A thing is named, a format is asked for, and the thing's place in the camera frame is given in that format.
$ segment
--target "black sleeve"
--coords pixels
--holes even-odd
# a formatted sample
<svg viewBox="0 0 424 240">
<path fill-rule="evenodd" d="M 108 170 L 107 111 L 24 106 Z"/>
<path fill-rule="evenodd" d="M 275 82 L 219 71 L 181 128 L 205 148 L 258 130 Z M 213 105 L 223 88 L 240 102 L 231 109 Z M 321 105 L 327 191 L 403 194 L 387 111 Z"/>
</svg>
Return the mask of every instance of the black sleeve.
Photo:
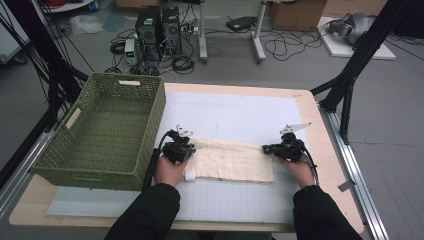
<svg viewBox="0 0 424 240">
<path fill-rule="evenodd" d="M 134 200 L 105 239 L 165 239 L 179 210 L 178 191 L 167 184 L 156 184 Z"/>
<path fill-rule="evenodd" d="M 318 186 L 304 187 L 294 197 L 293 218 L 298 240 L 362 239 L 334 200 Z"/>
</svg>

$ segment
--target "human hand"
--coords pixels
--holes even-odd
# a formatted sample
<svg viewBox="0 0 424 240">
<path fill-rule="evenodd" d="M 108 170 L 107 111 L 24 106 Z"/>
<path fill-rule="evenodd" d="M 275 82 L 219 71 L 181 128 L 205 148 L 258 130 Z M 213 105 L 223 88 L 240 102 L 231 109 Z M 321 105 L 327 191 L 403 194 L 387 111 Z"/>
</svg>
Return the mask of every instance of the human hand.
<svg viewBox="0 0 424 240">
<path fill-rule="evenodd" d="M 166 156 L 162 155 L 156 166 L 155 182 L 166 183 L 173 187 L 177 186 L 183 176 L 183 171 L 187 163 L 188 160 L 174 165 Z"/>
<path fill-rule="evenodd" d="M 300 157 L 297 162 L 290 162 L 283 158 L 277 158 L 291 173 L 295 181 L 299 184 L 300 188 L 315 185 L 314 175 L 312 173 L 311 165 L 308 162 L 305 154 Z"/>
</svg>

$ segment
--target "table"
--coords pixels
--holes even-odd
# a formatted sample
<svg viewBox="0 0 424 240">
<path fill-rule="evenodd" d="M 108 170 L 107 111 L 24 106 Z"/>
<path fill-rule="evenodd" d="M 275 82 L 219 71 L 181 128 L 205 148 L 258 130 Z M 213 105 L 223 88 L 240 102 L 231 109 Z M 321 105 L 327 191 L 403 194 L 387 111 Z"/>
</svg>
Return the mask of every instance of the table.
<svg viewBox="0 0 424 240">
<path fill-rule="evenodd" d="M 320 174 L 321 187 L 333 197 L 342 213 L 355 230 L 358 232 L 364 230 L 352 193 L 350 190 L 341 192 L 338 189 L 338 186 L 346 182 L 346 179 L 321 119 L 315 100 L 309 91 L 175 83 L 166 83 L 165 89 L 166 91 L 272 96 L 294 99 L 302 121 L 314 123 L 311 127 L 305 129 L 305 133 L 310 145 L 310 151 L 314 153 L 315 163 L 319 166 L 318 171 Z M 56 186 L 51 185 L 39 176 L 34 176 L 10 215 L 10 223 L 13 225 L 110 227 L 115 222 L 116 219 L 113 218 L 47 216 L 45 213 L 56 190 Z M 172 229 L 255 232 L 294 231 L 291 224 L 195 221 L 175 221 L 172 225 Z"/>
<path fill-rule="evenodd" d="M 205 9 L 204 4 L 206 0 L 200 0 L 200 28 L 199 28 L 199 53 L 200 53 L 200 60 L 203 63 L 207 62 L 208 59 L 208 52 L 206 50 L 206 37 L 205 37 Z M 283 0 L 279 2 L 292 2 L 293 0 Z M 265 9 L 266 9 L 266 3 L 269 2 L 268 0 L 261 0 L 259 3 L 259 11 L 258 11 L 258 22 L 256 24 L 256 31 L 252 32 L 252 40 L 253 44 L 255 46 L 256 53 L 258 55 L 258 63 L 262 62 L 266 59 L 265 52 L 262 47 L 261 41 L 259 39 L 259 35 L 261 33 L 262 28 L 262 21 L 264 19 Z"/>
</svg>

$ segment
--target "green woven basket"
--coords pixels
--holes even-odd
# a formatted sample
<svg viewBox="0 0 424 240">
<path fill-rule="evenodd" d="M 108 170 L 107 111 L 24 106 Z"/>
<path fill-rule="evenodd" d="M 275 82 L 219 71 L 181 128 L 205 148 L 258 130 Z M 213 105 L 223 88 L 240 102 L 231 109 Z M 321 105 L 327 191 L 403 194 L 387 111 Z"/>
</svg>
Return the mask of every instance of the green woven basket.
<svg viewBox="0 0 424 240">
<path fill-rule="evenodd" d="M 59 186 L 141 190 L 165 102 L 161 78 L 93 73 L 32 171 Z"/>
</svg>

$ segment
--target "desktop computer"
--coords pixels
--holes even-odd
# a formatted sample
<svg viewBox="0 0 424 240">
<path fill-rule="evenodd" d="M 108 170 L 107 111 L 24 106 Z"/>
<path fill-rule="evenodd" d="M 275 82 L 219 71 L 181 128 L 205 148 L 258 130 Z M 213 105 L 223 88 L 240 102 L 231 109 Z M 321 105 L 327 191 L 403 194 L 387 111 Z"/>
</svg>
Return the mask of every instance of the desktop computer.
<svg viewBox="0 0 424 240">
<path fill-rule="evenodd" d="M 159 6 L 142 6 L 135 29 L 144 60 L 160 61 L 165 51 Z"/>
<path fill-rule="evenodd" d="M 174 55 L 182 53 L 179 15 L 178 7 L 164 8 L 162 13 L 166 49 Z"/>
</svg>

